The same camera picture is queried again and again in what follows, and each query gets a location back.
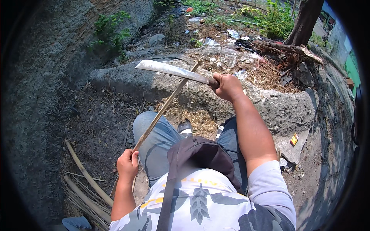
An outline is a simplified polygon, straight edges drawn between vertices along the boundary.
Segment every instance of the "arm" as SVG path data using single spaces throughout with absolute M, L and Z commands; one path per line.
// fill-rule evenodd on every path
M 117 182 L 116 193 L 113 201 L 111 220 L 117 221 L 129 214 L 136 208 L 134 195 L 131 187 L 134 177 L 138 172 L 138 155 L 132 149 L 126 149 L 117 160 L 117 171 L 120 176 Z
M 236 114 L 239 147 L 247 165 L 247 176 L 258 166 L 278 160 L 271 133 L 253 103 L 243 93 L 239 79 L 233 75 L 214 74 L 220 88 L 216 95 L 230 101 Z

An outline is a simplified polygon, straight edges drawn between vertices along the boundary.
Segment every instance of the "hand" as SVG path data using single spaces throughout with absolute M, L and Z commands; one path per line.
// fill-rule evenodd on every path
M 245 95 L 243 93 L 242 84 L 236 76 L 215 73 L 213 78 L 220 82 L 220 87 L 213 89 L 213 91 L 221 99 L 233 102 L 240 98 L 241 95 Z
M 117 160 L 117 171 L 120 176 L 119 181 L 125 184 L 132 184 L 139 169 L 139 151 L 133 153 L 132 151 L 132 149 L 126 149 Z

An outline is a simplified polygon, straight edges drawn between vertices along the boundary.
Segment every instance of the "shoe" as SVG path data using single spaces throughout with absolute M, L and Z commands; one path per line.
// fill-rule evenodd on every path
M 222 133 L 222 131 L 223 131 L 223 126 L 224 126 L 225 124 L 224 123 L 222 123 L 222 124 L 220 124 L 220 126 L 218 127 L 218 129 L 217 129 L 217 135 L 216 135 L 216 139 L 215 139 L 215 141 L 217 141 L 218 140 L 218 138 L 220 137 L 220 135 L 221 135 L 221 133 Z
M 193 136 L 193 128 L 191 127 L 191 123 L 188 119 L 185 119 L 177 126 L 177 131 L 180 135 L 186 137 Z

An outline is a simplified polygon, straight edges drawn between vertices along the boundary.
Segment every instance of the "tree trunk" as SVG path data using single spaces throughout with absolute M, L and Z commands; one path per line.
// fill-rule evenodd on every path
M 301 0 L 299 12 L 294 27 L 284 44 L 300 46 L 307 45 L 315 26 L 316 20 L 321 13 L 324 0 Z

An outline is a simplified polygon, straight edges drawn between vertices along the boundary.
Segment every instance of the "right hand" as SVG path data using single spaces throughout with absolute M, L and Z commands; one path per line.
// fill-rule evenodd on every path
M 213 78 L 220 82 L 220 87 L 217 89 L 213 89 L 213 91 L 221 99 L 234 102 L 242 95 L 245 95 L 243 92 L 242 84 L 236 76 L 230 74 L 222 75 L 219 73 L 215 73 L 213 75 Z

